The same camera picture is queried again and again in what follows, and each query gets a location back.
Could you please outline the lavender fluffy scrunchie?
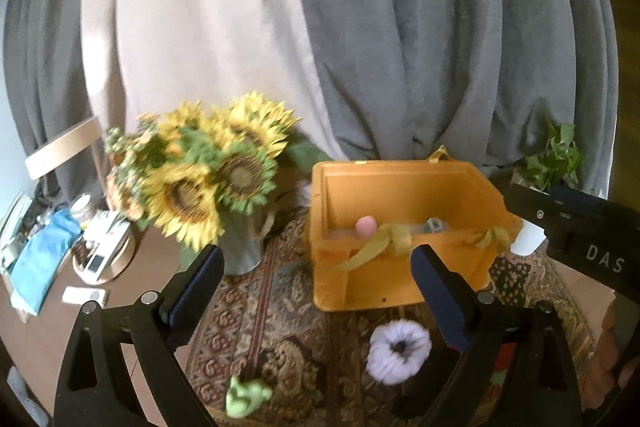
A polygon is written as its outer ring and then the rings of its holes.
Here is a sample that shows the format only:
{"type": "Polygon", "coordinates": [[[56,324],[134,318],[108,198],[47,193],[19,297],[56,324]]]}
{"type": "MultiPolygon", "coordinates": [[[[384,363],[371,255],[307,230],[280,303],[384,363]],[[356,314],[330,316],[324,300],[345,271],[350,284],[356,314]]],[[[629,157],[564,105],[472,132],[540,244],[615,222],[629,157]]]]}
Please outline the lavender fluffy scrunchie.
{"type": "Polygon", "coordinates": [[[367,373],[379,384],[400,385],[419,373],[431,350],[431,334],[421,324],[391,321],[371,334],[367,373]]]}

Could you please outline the light green soft toy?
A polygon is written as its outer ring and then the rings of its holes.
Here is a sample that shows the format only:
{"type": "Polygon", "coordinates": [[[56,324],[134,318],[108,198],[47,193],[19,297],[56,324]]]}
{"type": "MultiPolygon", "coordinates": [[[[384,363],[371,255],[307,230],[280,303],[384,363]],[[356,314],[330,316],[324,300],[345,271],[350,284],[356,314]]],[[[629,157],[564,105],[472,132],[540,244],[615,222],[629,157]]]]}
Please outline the light green soft toy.
{"type": "Polygon", "coordinates": [[[273,390],[262,379],[240,381],[233,375],[226,394],[226,414],[231,418],[246,418],[270,401],[272,396],[273,390]]]}

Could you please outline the pink soft object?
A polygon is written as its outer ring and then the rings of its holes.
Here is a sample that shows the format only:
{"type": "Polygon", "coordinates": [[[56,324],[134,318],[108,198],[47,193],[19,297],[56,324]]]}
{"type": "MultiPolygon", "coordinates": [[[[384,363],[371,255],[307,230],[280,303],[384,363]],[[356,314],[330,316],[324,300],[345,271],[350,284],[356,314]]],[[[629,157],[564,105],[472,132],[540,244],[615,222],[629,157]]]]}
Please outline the pink soft object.
{"type": "Polygon", "coordinates": [[[360,239],[370,239],[378,231],[378,221],[375,217],[363,216],[357,220],[355,231],[360,239]]]}

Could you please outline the white plant pot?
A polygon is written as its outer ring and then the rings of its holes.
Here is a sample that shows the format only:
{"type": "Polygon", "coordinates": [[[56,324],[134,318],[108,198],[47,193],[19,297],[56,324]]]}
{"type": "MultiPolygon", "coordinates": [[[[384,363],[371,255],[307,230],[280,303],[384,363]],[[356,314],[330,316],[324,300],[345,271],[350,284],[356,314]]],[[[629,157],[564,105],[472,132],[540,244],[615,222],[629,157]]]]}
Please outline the white plant pot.
{"type": "Polygon", "coordinates": [[[510,247],[512,254],[527,257],[533,254],[544,243],[546,234],[544,229],[532,222],[524,221],[521,231],[518,232],[515,241],[510,247]]]}

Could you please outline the green potted plant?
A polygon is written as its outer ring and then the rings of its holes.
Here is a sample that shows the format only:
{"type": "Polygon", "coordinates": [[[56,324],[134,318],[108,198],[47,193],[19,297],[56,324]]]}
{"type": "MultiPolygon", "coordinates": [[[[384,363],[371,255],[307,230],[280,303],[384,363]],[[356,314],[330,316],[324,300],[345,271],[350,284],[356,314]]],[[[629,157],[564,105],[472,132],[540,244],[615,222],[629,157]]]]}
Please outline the green potted plant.
{"type": "Polygon", "coordinates": [[[548,139],[544,150],[521,159],[515,173],[526,186],[544,193],[556,186],[577,188],[578,169],[584,156],[575,141],[575,126],[568,122],[552,124],[550,120],[547,124],[548,139]]]}

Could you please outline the white remote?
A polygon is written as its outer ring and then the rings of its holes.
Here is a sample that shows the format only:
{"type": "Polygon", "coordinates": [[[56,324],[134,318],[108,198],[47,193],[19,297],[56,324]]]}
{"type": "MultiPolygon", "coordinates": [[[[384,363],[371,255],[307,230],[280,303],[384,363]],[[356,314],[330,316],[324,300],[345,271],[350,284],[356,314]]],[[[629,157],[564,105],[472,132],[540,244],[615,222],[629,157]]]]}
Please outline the white remote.
{"type": "Polygon", "coordinates": [[[89,301],[95,301],[101,308],[104,307],[108,291],[97,287],[67,286],[62,294],[62,303],[73,306],[82,306],[89,301]]]}

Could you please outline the blue cloth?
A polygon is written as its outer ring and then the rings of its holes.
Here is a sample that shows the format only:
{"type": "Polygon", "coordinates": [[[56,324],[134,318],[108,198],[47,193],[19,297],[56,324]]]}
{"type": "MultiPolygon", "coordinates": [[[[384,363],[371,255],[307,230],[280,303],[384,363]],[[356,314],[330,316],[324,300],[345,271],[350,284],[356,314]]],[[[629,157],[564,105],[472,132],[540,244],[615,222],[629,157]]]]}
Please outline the blue cloth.
{"type": "Polygon", "coordinates": [[[32,236],[15,261],[10,281],[21,308],[36,317],[67,251],[81,236],[78,221],[63,208],[32,236]]]}

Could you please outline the round wooden tray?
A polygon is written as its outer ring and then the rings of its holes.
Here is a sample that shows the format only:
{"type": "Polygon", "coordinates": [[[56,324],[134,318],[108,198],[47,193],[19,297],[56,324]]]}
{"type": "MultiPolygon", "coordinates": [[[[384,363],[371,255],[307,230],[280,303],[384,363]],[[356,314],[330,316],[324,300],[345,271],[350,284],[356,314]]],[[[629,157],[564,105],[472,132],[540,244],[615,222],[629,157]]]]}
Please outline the round wooden tray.
{"type": "Polygon", "coordinates": [[[116,279],[136,250],[131,223],[117,211],[100,211],[72,247],[72,265],[87,285],[99,286],[116,279]]]}

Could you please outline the grey small object in bin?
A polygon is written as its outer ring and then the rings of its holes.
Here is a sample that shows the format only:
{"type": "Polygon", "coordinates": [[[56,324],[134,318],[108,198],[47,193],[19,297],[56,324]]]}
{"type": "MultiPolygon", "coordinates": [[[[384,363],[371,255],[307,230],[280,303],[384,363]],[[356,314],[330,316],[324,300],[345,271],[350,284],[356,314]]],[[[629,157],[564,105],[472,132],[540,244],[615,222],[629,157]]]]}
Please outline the grey small object in bin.
{"type": "Polygon", "coordinates": [[[447,223],[439,218],[428,218],[424,223],[423,231],[425,234],[437,234],[447,231],[447,223]]]}

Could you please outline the patterned rug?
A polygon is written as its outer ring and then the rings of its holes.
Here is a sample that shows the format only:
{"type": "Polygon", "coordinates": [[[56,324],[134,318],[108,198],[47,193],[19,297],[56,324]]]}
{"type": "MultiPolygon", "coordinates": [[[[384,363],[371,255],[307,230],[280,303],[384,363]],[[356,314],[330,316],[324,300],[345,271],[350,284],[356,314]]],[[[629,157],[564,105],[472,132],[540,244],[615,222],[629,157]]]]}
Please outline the patterned rug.
{"type": "Polygon", "coordinates": [[[369,340],[380,325],[415,321],[445,348],[425,303],[388,309],[322,312],[312,298],[304,207],[278,214],[262,262],[225,277],[192,341],[186,375],[221,426],[416,426],[394,405],[414,377],[397,386],[367,373],[369,340]],[[246,418],[226,414],[230,378],[262,379],[273,396],[246,418]]]}

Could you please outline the grey ribbed vase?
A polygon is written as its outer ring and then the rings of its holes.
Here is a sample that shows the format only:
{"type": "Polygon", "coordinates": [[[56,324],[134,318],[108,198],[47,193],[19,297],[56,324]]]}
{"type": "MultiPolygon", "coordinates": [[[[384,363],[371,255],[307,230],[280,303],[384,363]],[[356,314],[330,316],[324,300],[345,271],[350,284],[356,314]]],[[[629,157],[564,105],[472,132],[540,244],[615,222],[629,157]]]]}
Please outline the grey ribbed vase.
{"type": "Polygon", "coordinates": [[[274,219],[273,205],[258,207],[250,216],[228,210],[221,213],[224,234],[218,239],[218,247],[224,253],[224,274],[238,277],[258,267],[274,219]]]}

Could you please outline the orange plastic storage bin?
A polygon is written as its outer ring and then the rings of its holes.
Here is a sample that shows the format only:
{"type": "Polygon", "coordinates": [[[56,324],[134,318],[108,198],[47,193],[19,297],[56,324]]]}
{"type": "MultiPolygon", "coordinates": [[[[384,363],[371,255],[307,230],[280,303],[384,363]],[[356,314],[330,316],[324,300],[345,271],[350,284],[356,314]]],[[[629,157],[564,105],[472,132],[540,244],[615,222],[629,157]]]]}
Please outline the orange plastic storage bin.
{"type": "Polygon", "coordinates": [[[421,245],[479,291],[522,226],[486,176],[445,147],[422,160],[319,162],[308,225],[314,304],[340,312],[418,303],[410,255],[421,245]],[[363,216],[378,221],[370,239],[355,231],[363,216]],[[428,218],[446,222],[447,231],[425,234],[428,218]]]}

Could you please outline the wooden chair back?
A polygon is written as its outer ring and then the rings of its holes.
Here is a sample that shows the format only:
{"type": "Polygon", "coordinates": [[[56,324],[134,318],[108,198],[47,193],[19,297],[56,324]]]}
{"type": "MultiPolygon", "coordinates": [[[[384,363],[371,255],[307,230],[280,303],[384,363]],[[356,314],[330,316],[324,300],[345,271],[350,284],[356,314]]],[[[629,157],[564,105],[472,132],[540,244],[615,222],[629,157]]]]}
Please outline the wooden chair back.
{"type": "Polygon", "coordinates": [[[66,202],[71,202],[76,196],[87,192],[86,188],[81,190],[80,186],[90,183],[92,176],[82,170],[81,176],[76,176],[75,181],[70,181],[72,179],[70,173],[66,169],[58,173],[58,169],[84,150],[90,150],[96,181],[100,184],[100,195],[103,196],[106,192],[106,181],[102,153],[99,151],[98,145],[102,138],[103,130],[98,117],[91,116],[74,124],[73,127],[41,145],[34,153],[25,158],[25,167],[29,178],[32,181],[47,180],[50,174],[54,173],[61,194],[66,202]]]}

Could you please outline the grey curtain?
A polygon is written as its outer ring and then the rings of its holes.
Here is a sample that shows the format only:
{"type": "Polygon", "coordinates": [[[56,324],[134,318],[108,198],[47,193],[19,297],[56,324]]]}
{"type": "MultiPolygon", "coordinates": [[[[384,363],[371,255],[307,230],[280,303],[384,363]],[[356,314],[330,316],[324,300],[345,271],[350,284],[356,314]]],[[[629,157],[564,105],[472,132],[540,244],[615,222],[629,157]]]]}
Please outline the grey curtain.
{"type": "MultiPolygon", "coordinates": [[[[302,0],[340,159],[445,147],[486,174],[569,122],[585,192],[608,193],[618,66],[610,0],[302,0]]],[[[96,116],[81,0],[1,0],[1,86],[26,152],[96,116]]]]}

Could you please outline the sunflower bouquet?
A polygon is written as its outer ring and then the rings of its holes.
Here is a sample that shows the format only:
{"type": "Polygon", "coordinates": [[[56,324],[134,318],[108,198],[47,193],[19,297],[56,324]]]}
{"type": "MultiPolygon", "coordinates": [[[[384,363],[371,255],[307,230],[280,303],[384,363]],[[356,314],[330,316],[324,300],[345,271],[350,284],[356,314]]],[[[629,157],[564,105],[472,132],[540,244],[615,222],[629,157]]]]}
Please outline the sunflower bouquet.
{"type": "Polygon", "coordinates": [[[256,91],[226,107],[183,102],[142,114],[135,132],[107,131],[107,204],[200,251],[224,235],[225,213],[248,217],[269,205],[281,168],[307,173],[328,158],[299,121],[284,102],[256,91]]]}

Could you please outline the white sheer curtain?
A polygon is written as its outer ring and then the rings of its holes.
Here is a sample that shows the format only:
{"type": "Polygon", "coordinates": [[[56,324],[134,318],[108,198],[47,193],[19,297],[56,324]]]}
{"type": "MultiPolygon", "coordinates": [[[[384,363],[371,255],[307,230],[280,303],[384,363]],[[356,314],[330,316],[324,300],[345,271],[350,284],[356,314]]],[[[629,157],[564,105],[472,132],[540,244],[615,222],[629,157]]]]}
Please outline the white sheer curtain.
{"type": "Polygon", "coordinates": [[[81,0],[80,21],[89,100],[104,128],[257,91],[294,109],[314,144],[343,157],[302,0],[81,0]]]}

